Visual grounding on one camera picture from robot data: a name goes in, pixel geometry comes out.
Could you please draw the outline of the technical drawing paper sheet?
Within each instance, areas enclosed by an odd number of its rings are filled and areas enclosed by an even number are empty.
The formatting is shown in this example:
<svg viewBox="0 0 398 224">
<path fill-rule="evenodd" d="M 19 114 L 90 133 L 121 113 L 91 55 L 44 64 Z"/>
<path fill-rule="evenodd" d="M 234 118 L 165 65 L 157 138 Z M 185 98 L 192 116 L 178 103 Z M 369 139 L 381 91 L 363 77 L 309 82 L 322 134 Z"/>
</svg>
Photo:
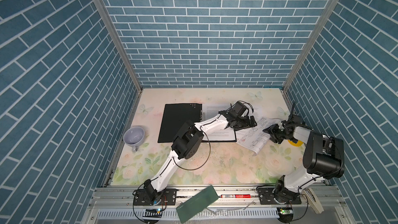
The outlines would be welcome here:
<svg viewBox="0 0 398 224">
<path fill-rule="evenodd" d="M 241 134 L 237 133 L 237 144 L 254 152 L 254 156 L 258 155 L 271 137 L 270 134 L 263 132 L 263 130 L 280 122 L 280 119 L 262 117 L 257 121 L 256 127 L 242 130 Z"/>
</svg>

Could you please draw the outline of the orange black file folder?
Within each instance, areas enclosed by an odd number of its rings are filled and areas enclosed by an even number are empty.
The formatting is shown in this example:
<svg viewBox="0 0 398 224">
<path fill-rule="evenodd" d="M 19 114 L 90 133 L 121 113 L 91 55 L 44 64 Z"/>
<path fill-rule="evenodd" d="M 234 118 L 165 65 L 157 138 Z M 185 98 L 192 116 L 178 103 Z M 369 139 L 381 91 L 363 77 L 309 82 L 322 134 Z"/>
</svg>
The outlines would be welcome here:
<svg viewBox="0 0 398 224">
<path fill-rule="evenodd" d="M 186 121 L 205 121 L 218 115 L 219 111 L 226 110 L 229 107 L 229 103 L 180 103 L 165 105 L 158 143 L 173 142 L 174 136 Z"/>
</svg>

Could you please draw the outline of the text printed paper sheet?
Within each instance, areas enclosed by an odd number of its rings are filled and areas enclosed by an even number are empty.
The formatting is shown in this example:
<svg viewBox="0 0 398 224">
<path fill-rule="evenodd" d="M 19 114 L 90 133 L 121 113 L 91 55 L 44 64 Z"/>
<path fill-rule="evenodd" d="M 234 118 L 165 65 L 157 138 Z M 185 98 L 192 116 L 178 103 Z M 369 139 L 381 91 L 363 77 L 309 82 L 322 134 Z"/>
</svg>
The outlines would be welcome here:
<svg viewBox="0 0 398 224">
<path fill-rule="evenodd" d="M 202 104 L 202 121 L 218 116 L 219 111 L 227 110 L 230 103 L 205 103 Z M 223 129 L 217 132 L 207 133 L 211 142 L 236 142 L 236 135 L 233 129 Z"/>
</svg>

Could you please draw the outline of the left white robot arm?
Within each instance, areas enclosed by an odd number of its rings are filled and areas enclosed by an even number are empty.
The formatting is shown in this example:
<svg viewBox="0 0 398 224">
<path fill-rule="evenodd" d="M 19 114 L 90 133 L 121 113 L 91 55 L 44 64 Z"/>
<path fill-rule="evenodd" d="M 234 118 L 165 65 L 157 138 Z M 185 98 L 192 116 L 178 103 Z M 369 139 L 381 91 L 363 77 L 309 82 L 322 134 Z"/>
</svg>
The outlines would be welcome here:
<svg viewBox="0 0 398 224">
<path fill-rule="evenodd" d="M 151 205 L 156 205 L 163 198 L 163 190 L 181 165 L 198 151 L 203 138 L 210 141 L 209 134 L 232 128 L 234 131 L 257 126 L 255 117 L 249 115 L 254 108 L 245 101 L 237 101 L 227 110 L 202 122 L 186 121 L 174 136 L 171 152 L 159 172 L 143 183 L 145 197 Z"/>
</svg>

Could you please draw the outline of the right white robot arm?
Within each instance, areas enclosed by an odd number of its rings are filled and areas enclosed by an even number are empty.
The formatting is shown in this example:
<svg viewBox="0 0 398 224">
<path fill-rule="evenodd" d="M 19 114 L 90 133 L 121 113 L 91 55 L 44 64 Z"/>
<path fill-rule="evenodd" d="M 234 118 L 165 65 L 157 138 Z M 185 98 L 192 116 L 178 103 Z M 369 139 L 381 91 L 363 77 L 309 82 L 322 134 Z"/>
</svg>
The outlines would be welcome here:
<svg viewBox="0 0 398 224">
<path fill-rule="evenodd" d="M 273 195 L 277 202 L 293 202 L 311 184 L 344 174 L 344 141 L 314 131 L 300 116 L 291 114 L 288 120 L 273 124 L 263 132 L 277 144 L 284 140 L 305 144 L 302 165 L 276 183 Z"/>
</svg>

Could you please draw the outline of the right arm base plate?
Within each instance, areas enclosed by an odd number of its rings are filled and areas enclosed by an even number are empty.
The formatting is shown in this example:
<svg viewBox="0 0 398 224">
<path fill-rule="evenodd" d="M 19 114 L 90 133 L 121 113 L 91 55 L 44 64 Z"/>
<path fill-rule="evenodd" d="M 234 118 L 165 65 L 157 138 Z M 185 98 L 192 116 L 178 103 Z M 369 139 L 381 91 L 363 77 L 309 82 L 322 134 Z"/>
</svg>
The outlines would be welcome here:
<svg viewBox="0 0 398 224">
<path fill-rule="evenodd" d="M 299 193 L 294 193 L 289 190 L 276 190 L 272 187 L 260 187 L 256 189 L 261 205 L 272 204 L 301 204 Z"/>
</svg>

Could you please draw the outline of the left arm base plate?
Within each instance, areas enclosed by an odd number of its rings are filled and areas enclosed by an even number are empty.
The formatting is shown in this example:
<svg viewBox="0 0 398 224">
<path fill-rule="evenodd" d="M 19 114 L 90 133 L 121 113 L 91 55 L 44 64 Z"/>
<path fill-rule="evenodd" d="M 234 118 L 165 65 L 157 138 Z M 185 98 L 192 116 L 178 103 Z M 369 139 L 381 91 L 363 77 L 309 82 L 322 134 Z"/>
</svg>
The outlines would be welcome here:
<svg viewBox="0 0 398 224">
<path fill-rule="evenodd" d="M 161 192 L 146 192 L 145 189 L 139 189 L 135 193 L 134 205 L 137 206 L 150 206 L 150 205 L 161 205 L 162 200 L 165 200 L 164 204 L 175 205 L 177 197 L 177 189 L 166 188 Z"/>
</svg>

